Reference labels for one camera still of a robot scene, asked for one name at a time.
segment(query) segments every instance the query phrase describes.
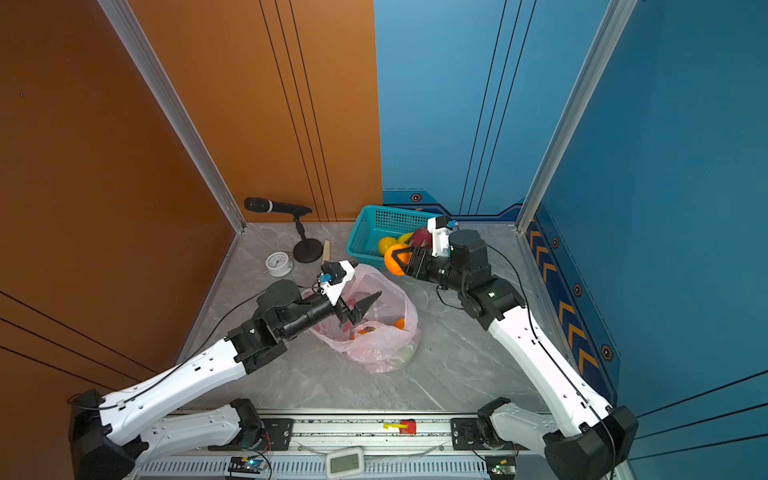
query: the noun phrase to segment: orange wall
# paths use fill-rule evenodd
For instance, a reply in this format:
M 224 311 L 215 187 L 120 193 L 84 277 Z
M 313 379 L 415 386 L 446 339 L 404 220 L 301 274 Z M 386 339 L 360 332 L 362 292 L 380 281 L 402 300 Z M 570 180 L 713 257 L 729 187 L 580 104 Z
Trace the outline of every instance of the orange wall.
M 334 221 L 381 203 L 372 0 L 130 5 L 241 209 L 260 196 Z
M 233 230 L 96 1 L 0 2 L 0 57 L 0 476 L 65 480 L 66 400 L 174 364 Z

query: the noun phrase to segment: black microphone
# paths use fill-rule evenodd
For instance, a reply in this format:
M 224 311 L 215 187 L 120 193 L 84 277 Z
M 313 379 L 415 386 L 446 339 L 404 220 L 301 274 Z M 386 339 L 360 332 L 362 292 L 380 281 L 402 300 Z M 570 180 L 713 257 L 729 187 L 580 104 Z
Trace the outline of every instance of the black microphone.
M 312 209 L 302 205 L 284 204 L 283 202 L 273 202 L 262 197 L 248 197 L 245 199 L 245 209 L 257 214 L 266 214 L 274 212 L 276 214 L 291 214 L 295 217 L 303 217 L 311 214 Z

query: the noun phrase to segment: pink plastic bag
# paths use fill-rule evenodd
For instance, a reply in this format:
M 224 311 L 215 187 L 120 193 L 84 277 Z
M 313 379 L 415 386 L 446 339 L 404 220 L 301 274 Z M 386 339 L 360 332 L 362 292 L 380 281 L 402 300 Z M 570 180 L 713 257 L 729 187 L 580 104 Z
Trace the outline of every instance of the pink plastic bag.
M 339 319 L 332 316 L 310 329 L 332 349 L 362 363 L 371 373 L 407 366 L 422 335 L 417 327 L 416 307 L 406 293 L 370 265 L 361 263 L 355 268 L 355 279 L 344 288 L 342 297 L 353 308 L 356 300 L 380 290 L 381 296 L 357 326 L 349 322 L 339 326 Z M 404 324 L 399 324 L 402 329 L 395 326 L 401 319 L 405 319 Z

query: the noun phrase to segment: chevron pattern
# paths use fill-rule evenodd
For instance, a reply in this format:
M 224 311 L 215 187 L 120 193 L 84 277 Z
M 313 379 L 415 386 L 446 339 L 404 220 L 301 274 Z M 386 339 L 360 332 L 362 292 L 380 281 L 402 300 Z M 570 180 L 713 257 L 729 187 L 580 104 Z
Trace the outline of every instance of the chevron pattern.
M 558 269 L 557 260 L 551 252 L 547 238 L 541 231 L 536 217 L 528 227 L 527 240 L 531 248 L 531 255 L 535 258 L 536 266 L 547 287 L 552 306 L 558 311 L 563 334 L 568 339 L 568 345 L 578 362 L 579 373 L 595 391 L 613 402 L 616 395 L 611 382 L 607 380 L 607 373 L 601 365 L 600 350 L 598 346 L 594 345 L 585 328 L 584 319 L 581 318 L 581 314 L 576 308 L 575 298 L 571 296 L 571 289 Z

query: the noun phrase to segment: plastic basket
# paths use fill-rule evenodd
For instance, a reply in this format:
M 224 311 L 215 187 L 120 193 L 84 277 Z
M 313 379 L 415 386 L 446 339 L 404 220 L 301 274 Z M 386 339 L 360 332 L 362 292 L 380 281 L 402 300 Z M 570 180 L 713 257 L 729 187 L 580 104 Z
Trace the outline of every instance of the plastic basket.
M 427 226 L 428 214 L 416 210 L 366 205 L 357 216 L 355 226 L 346 243 L 346 252 L 360 263 L 384 269 L 384 257 L 379 254 L 379 240 L 384 237 L 400 237 Z

